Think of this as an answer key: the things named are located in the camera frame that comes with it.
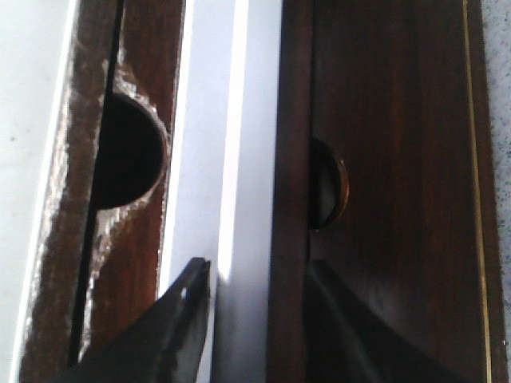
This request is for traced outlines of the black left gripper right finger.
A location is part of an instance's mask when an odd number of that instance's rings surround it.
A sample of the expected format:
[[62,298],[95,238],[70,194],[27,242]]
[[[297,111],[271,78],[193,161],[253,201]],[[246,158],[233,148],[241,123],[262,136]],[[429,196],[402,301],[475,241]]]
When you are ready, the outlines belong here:
[[394,282],[307,262],[303,324],[307,382],[477,382],[477,287],[429,271]]

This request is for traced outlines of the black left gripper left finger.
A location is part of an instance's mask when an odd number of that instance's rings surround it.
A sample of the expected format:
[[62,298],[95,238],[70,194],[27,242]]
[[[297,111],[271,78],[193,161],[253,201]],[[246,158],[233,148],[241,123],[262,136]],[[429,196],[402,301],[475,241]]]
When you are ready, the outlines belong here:
[[191,259],[126,331],[51,382],[194,382],[208,330],[211,263]]

